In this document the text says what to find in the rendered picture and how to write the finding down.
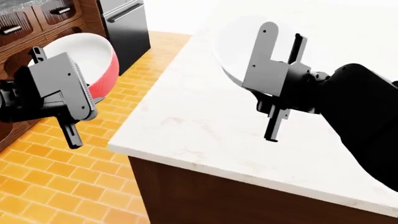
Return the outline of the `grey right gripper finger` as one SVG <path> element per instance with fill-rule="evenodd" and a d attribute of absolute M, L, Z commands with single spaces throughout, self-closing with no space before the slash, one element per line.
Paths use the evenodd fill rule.
<path fill-rule="evenodd" d="M 278 35 L 277 24 L 266 22 L 260 26 L 243 81 L 246 89 L 281 95 L 289 64 L 271 59 Z"/>

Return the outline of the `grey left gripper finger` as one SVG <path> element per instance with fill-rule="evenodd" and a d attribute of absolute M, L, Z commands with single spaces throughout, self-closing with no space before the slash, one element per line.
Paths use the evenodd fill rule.
<path fill-rule="evenodd" d="M 47 58 L 31 53 L 34 65 L 29 66 L 42 110 L 64 115 L 77 121 L 90 121 L 98 114 L 79 66 L 66 53 Z"/>

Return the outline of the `red bowl white inside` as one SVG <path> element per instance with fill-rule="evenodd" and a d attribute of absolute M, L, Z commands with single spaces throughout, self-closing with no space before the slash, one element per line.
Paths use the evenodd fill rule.
<path fill-rule="evenodd" d="M 92 98 L 103 98 L 113 89 L 119 62 L 107 39 L 93 33 L 77 33 L 44 46 L 48 58 L 64 52 L 79 66 Z"/>

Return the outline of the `wooden drawer front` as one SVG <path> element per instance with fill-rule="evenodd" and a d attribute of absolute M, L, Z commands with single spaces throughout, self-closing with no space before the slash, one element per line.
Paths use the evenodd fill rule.
<path fill-rule="evenodd" d="M 52 9 L 70 7 L 71 11 L 61 15 L 51 14 Z M 39 5 L 34 5 L 33 11 L 43 30 L 62 26 L 81 17 L 82 12 L 79 0 L 50 0 Z"/>
<path fill-rule="evenodd" d="M 24 12 L 13 12 L 4 16 L 0 16 L 0 28 L 14 25 L 19 25 L 22 27 L 22 29 L 9 35 L 0 35 L 0 46 L 4 46 L 14 40 L 26 37 L 33 32 L 29 18 Z"/>

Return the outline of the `brown wooden kitchen cabinet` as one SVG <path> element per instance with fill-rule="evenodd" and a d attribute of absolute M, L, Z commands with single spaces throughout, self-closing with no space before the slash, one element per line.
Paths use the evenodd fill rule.
<path fill-rule="evenodd" d="M 82 12 L 80 18 L 53 29 L 43 30 L 32 7 L 47 1 L 50 0 L 32 0 L 29 5 L 22 9 L 0 14 L 0 16 L 4 16 L 13 12 L 24 12 L 33 28 L 33 32 L 26 37 L 0 46 L 0 80 L 12 79 L 14 72 L 20 66 L 29 63 L 30 55 L 28 52 L 33 46 L 43 47 L 53 40 L 78 32 L 94 33 L 102 37 L 106 35 L 96 0 L 79 0 Z"/>

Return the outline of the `black kitchen appliance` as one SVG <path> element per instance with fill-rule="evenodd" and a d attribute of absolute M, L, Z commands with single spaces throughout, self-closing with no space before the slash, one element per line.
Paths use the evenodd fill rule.
<path fill-rule="evenodd" d="M 150 49 L 144 5 L 114 23 L 108 18 L 143 0 L 96 0 L 107 39 L 111 42 L 119 61 L 122 75 Z"/>

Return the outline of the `speckled granite countertop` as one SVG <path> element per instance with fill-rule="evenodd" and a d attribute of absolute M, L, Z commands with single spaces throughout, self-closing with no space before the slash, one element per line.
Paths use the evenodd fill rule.
<path fill-rule="evenodd" d="M 29 5 L 32 0 L 0 0 L 0 14 L 16 11 Z"/>

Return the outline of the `brown kitchen island base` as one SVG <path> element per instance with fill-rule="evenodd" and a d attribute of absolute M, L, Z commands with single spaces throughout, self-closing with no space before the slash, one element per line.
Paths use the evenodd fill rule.
<path fill-rule="evenodd" d="M 150 224 L 398 224 L 398 218 L 135 157 Z"/>

